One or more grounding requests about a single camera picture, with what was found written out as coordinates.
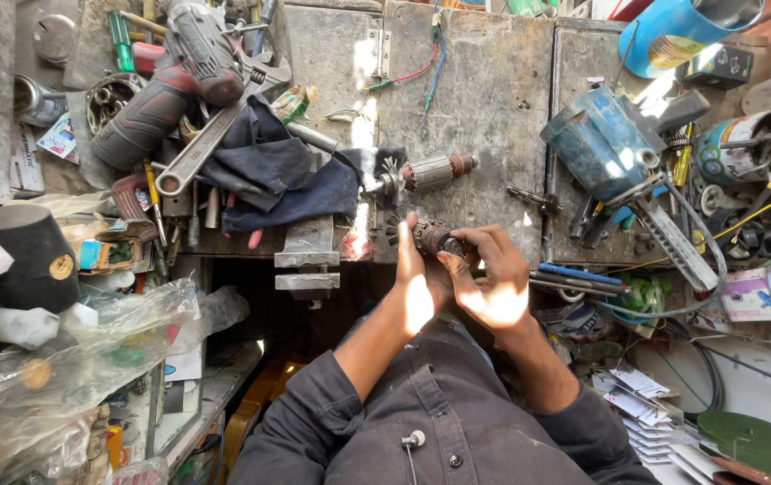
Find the black box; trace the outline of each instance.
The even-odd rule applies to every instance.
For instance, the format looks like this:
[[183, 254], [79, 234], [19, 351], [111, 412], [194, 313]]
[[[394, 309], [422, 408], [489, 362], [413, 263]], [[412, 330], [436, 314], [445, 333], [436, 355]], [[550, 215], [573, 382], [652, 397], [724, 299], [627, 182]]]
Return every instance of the black box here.
[[676, 78], [720, 90], [730, 90], [751, 78], [753, 54], [745, 50], [723, 47], [710, 55], [711, 46], [676, 68]]

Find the dark shirt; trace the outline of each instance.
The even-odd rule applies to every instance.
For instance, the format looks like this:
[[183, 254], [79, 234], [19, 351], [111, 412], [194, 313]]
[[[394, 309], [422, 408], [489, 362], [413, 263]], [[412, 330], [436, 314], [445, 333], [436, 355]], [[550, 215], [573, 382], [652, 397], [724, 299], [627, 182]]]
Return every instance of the dark shirt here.
[[478, 348], [431, 322], [391, 362], [362, 405], [328, 351], [287, 383], [245, 441], [228, 481], [412, 484], [658, 483], [621, 420], [582, 388], [559, 413], [528, 413]]

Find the wrench jaw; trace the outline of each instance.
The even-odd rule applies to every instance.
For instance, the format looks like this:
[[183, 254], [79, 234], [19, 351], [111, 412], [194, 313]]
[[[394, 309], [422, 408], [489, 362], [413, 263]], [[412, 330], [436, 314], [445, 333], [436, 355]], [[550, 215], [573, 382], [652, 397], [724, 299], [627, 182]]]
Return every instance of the wrench jaw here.
[[158, 176], [155, 184], [162, 196], [176, 197], [194, 180], [194, 176], [227, 135], [235, 117], [247, 106], [247, 98], [250, 95], [269, 93], [292, 79], [290, 62], [285, 58], [280, 60], [278, 67], [271, 67], [262, 62], [271, 60], [271, 57], [272, 53], [268, 53], [268, 56], [260, 54], [256, 59], [241, 56], [245, 93], [238, 101], [212, 116], [199, 134]]

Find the cordless drill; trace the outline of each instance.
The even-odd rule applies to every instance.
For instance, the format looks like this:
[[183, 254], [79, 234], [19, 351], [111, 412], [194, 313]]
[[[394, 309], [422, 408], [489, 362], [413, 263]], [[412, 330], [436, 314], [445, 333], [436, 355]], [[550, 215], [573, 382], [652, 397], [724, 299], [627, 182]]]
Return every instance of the cordless drill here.
[[224, 107], [245, 91], [214, 9], [203, 0], [170, 0], [166, 12], [166, 53], [155, 63], [152, 80], [89, 144], [98, 158], [121, 170], [139, 166], [178, 126], [195, 96]]

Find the person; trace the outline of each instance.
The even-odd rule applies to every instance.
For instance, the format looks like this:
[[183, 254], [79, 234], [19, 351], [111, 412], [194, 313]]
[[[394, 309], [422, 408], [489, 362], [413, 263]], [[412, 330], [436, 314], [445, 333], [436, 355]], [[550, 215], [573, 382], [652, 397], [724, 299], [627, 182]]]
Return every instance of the person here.
[[[621, 420], [530, 316], [529, 265], [506, 232], [452, 232], [485, 263], [486, 277], [473, 280], [450, 253], [425, 263], [416, 220], [398, 226], [391, 291], [337, 350], [287, 382], [228, 483], [658, 483]], [[531, 412], [511, 402], [465, 329], [428, 323], [452, 295], [513, 359]]]

